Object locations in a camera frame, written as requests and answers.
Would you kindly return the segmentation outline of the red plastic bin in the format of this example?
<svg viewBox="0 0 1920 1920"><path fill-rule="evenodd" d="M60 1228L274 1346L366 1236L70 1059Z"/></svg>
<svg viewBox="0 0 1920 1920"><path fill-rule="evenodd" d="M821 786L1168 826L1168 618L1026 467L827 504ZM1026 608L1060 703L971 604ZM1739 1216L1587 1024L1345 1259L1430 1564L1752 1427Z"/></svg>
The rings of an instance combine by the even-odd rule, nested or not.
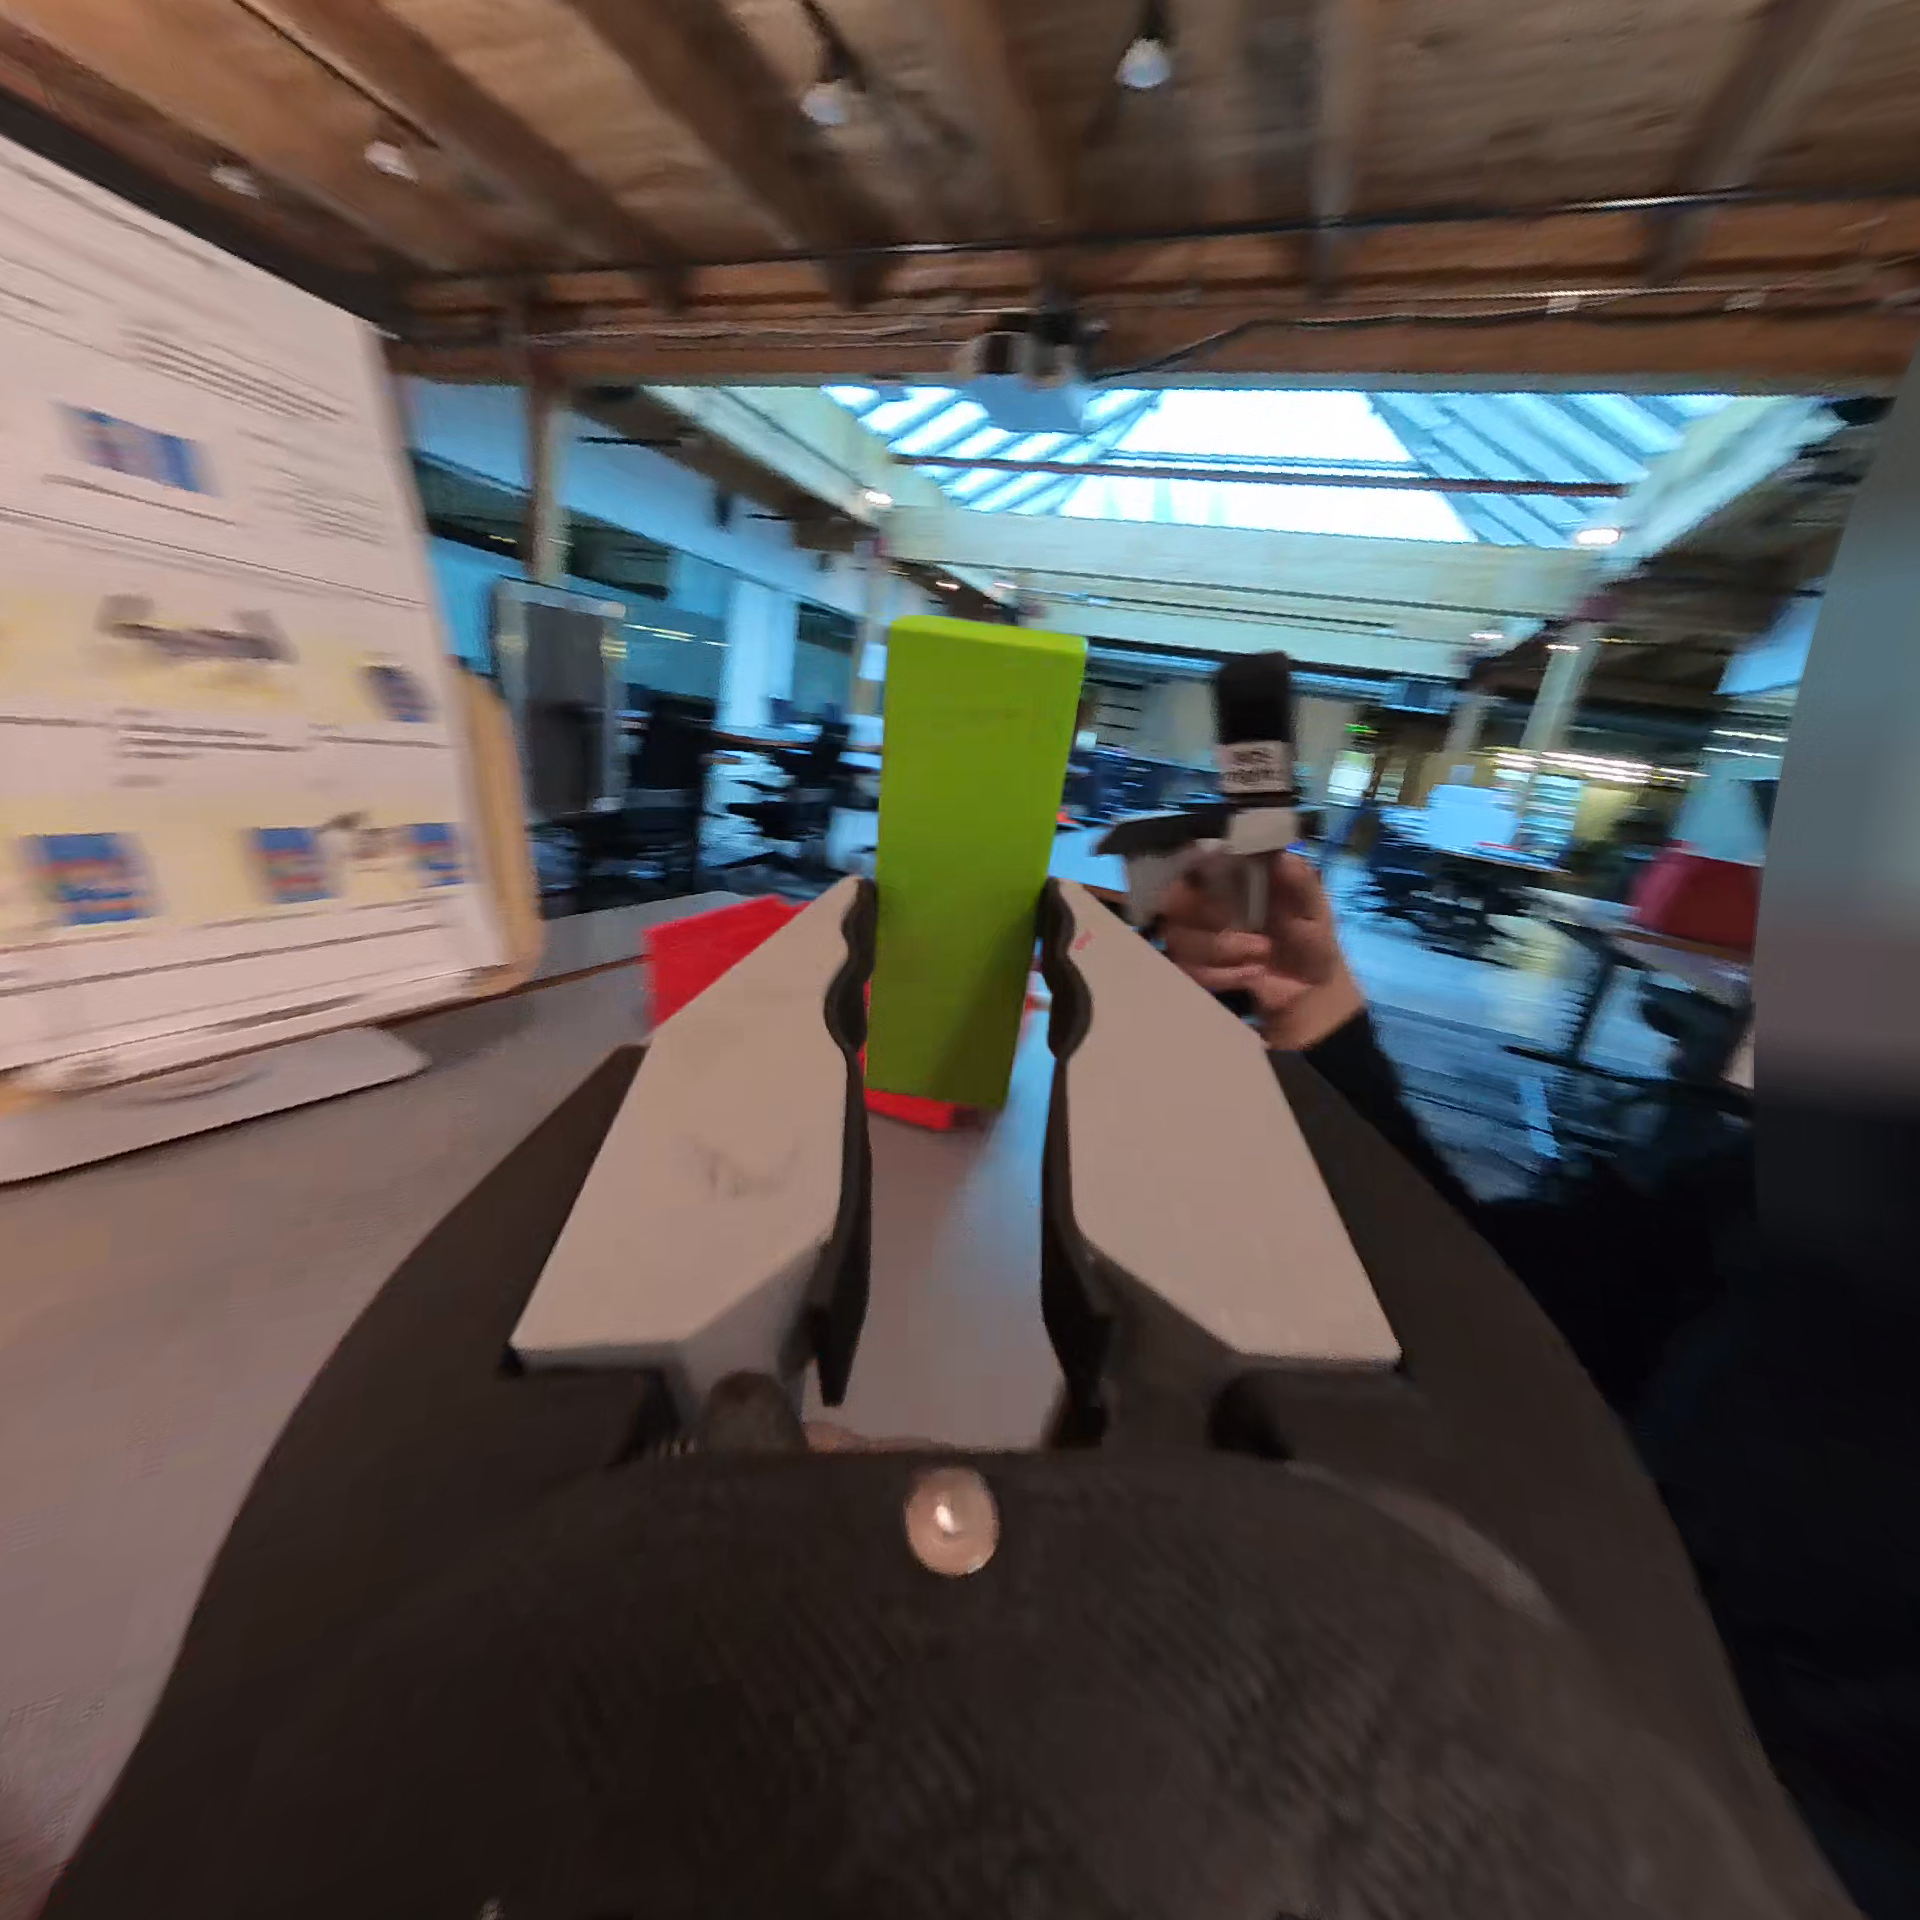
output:
<svg viewBox="0 0 1920 1920"><path fill-rule="evenodd" d="M756 895L650 927L640 941L650 1031L659 1031L670 1016L689 1008L720 976L796 920L803 910L803 903ZM988 1108L875 1088L867 1090L867 1107L872 1116L941 1135L990 1122Z"/></svg>

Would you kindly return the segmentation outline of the lime green long block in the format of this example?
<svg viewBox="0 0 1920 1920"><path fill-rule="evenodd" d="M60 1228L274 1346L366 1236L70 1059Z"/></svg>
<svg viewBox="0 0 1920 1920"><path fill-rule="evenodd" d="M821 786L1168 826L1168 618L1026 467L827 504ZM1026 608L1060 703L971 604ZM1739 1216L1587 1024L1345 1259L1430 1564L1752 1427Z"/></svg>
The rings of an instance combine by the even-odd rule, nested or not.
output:
<svg viewBox="0 0 1920 1920"><path fill-rule="evenodd" d="M954 615L886 636L867 1080L1009 1095L1089 644Z"/></svg>

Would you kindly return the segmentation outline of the printed instruction poster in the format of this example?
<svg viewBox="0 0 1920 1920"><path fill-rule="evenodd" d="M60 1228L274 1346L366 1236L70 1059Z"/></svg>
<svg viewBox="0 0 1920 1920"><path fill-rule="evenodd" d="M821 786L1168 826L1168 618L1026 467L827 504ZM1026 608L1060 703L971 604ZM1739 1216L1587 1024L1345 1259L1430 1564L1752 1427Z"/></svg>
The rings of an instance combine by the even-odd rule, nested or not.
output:
<svg viewBox="0 0 1920 1920"><path fill-rule="evenodd" d="M461 687L373 328L5 142L5 1074L498 970Z"/></svg>

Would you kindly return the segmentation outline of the person's right hand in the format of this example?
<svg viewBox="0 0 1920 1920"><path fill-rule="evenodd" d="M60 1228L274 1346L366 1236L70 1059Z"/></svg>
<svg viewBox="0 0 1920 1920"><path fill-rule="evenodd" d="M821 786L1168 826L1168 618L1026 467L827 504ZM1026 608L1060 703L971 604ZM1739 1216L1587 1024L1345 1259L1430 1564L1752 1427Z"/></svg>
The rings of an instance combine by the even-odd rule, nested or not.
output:
<svg viewBox="0 0 1920 1920"><path fill-rule="evenodd" d="M1195 858L1164 893L1158 941L1202 991L1241 1002L1273 1051L1309 1051L1364 1010L1324 882L1300 853L1261 869Z"/></svg>

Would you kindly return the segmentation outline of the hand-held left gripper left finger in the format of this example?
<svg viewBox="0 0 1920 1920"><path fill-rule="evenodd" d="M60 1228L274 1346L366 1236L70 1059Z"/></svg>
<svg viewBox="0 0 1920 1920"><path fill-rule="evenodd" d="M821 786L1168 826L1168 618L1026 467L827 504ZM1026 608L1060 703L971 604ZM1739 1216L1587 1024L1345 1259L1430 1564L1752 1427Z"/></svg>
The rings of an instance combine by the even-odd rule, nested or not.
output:
<svg viewBox="0 0 1920 1920"><path fill-rule="evenodd" d="M844 878L653 1026L513 1331L528 1374L842 1406L873 1291L878 891Z"/></svg>

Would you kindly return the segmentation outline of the grey panel on black stand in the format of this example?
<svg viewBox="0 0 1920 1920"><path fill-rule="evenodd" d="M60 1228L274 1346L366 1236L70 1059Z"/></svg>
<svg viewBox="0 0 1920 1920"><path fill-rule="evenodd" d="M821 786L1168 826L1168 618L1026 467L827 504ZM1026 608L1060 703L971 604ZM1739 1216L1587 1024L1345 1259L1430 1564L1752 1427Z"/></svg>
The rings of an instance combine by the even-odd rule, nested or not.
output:
<svg viewBox="0 0 1920 1920"><path fill-rule="evenodd" d="M492 661L546 895L584 890L628 791L625 618L603 592L493 586Z"/></svg>

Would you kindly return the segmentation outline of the person's right forearm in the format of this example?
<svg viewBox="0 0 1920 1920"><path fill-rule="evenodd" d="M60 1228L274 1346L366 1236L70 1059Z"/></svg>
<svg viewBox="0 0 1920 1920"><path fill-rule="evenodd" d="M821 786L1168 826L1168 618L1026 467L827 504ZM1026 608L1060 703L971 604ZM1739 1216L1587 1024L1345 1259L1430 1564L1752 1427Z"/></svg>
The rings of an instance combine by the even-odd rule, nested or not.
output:
<svg viewBox="0 0 1920 1920"><path fill-rule="evenodd" d="M1408 1108L1369 1015L1348 1016L1302 1055L1500 1254L1596 1380L1652 1364L1672 1333L1672 1296L1649 1259L1645 1190L1603 1167L1548 1196L1477 1198Z"/></svg>

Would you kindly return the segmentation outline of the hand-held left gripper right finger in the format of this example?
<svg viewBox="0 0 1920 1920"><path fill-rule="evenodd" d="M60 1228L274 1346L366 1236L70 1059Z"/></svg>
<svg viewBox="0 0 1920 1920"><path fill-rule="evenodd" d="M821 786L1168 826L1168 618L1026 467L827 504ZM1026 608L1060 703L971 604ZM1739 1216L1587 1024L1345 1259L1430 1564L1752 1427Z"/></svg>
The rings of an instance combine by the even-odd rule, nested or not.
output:
<svg viewBox="0 0 1920 1920"><path fill-rule="evenodd" d="M1372 1378L1402 1343L1259 1037L1090 890L1041 900L1051 1083L1041 1307L1072 1419L1168 1336L1209 1399Z"/></svg>

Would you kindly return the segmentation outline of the red bag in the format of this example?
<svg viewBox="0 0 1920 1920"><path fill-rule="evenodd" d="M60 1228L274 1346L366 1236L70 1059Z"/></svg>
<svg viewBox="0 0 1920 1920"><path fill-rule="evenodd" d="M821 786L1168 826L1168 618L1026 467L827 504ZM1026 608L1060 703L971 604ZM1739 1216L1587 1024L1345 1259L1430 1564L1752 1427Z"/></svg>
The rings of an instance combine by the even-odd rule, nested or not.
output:
<svg viewBox="0 0 1920 1920"><path fill-rule="evenodd" d="M1764 867L1667 844L1633 882L1625 925L1649 938L1749 956L1760 925Z"/></svg>

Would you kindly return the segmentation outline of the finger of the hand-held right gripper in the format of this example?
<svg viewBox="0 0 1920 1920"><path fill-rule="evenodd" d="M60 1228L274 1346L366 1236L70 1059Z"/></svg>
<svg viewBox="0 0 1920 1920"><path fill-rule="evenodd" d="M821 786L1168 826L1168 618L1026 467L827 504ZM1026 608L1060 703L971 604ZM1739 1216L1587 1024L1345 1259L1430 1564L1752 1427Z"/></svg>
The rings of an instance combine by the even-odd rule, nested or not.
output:
<svg viewBox="0 0 1920 1920"><path fill-rule="evenodd" d="M1220 838L1198 838L1178 847L1147 847L1125 855L1126 920L1157 938L1172 910L1198 893L1205 910L1238 923L1238 859Z"/></svg>

